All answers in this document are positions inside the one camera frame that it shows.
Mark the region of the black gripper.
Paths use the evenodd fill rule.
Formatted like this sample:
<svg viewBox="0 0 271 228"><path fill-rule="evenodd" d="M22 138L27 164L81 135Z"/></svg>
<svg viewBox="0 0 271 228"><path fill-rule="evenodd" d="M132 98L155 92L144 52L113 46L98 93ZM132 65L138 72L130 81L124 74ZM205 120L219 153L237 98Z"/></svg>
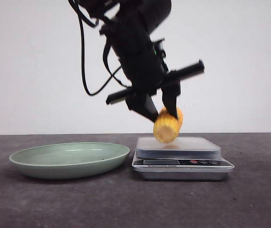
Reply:
<svg viewBox="0 0 271 228"><path fill-rule="evenodd" d="M164 62L165 51L162 42L148 42L135 53L118 55L120 69L132 85L109 95L106 104L124 100L129 110L154 123L159 114L151 97L161 89L162 101L167 112L174 118L178 117L176 100L181 94L180 81L203 73L204 64L198 61L180 70L169 71Z"/></svg>

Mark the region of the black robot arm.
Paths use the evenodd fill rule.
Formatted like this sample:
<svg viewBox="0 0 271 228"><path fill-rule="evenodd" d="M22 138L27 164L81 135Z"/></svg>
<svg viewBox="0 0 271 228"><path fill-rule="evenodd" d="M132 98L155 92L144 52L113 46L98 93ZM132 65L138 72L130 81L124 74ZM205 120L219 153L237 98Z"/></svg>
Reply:
<svg viewBox="0 0 271 228"><path fill-rule="evenodd" d="M104 24L100 34L106 37L103 62L108 66L112 49L120 69L131 81L125 90L113 93L107 104L125 101L128 108L155 122L158 111L152 96L162 90L162 101L168 113L177 117L176 99L181 92L180 82L204 71L202 61L180 70L169 71L162 42L152 41L150 34L171 11L169 0L71 0L80 26Z"/></svg>

